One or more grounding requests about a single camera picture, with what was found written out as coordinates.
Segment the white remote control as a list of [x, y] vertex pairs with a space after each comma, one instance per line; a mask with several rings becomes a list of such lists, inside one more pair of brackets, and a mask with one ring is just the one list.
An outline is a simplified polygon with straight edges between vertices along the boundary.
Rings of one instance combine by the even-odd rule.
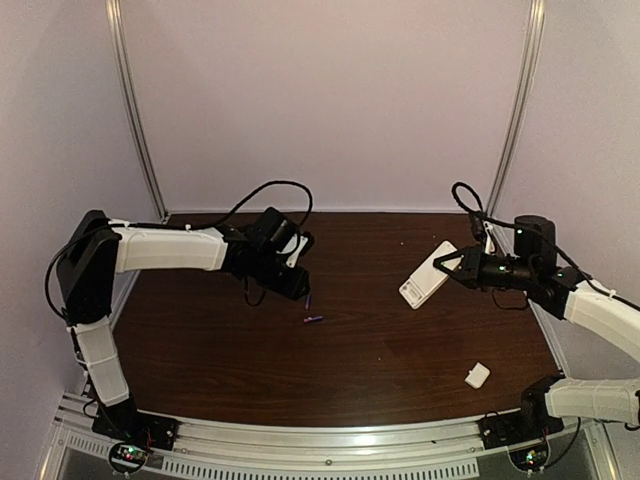
[[399, 294], [413, 310], [420, 308], [449, 278], [434, 266], [434, 261], [455, 251], [455, 246], [444, 240], [401, 284]]

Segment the white battery cover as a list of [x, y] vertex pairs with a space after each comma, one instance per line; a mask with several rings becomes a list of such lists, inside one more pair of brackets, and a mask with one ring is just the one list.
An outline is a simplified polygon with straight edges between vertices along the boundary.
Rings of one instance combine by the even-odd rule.
[[491, 371], [485, 365], [477, 362], [465, 377], [465, 383], [473, 389], [480, 389], [490, 376]]

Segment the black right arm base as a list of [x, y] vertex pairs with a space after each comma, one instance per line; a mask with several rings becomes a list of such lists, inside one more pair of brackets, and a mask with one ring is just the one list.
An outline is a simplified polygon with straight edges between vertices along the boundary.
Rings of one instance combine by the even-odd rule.
[[506, 413], [490, 411], [476, 425], [486, 450], [542, 439], [564, 429], [561, 419], [527, 408]]

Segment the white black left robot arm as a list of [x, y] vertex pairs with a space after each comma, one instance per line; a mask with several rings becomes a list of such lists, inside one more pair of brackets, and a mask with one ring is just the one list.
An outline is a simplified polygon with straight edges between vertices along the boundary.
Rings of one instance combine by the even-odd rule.
[[314, 243], [311, 233], [273, 207], [241, 227], [131, 223], [91, 210], [54, 256], [45, 278], [58, 282], [63, 305], [56, 313], [76, 340], [79, 363], [99, 402], [114, 407], [132, 397], [110, 326], [116, 275], [171, 269], [222, 272], [297, 301], [311, 290], [309, 272], [298, 261]]

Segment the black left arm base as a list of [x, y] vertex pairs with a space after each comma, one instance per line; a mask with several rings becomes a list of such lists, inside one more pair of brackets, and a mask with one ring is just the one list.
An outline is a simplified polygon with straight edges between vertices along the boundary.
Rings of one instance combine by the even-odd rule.
[[107, 410], [100, 412], [93, 421], [96, 434], [133, 443], [151, 450], [171, 451], [177, 437], [179, 422], [175, 418], [160, 415]]

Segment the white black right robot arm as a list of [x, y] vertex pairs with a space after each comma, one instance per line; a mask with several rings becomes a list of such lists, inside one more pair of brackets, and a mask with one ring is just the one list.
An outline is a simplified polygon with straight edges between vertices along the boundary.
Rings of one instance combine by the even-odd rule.
[[[639, 309], [606, 289], [573, 260], [560, 267], [564, 252], [555, 241], [554, 223], [521, 215], [510, 224], [514, 252], [489, 254], [474, 245], [440, 254], [433, 266], [468, 289], [518, 290], [553, 317], [589, 330], [633, 359], [639, 357]], [[531, 420], [589, 418], [639, 426], [639, 382], [549, 377], [522, 394]]]

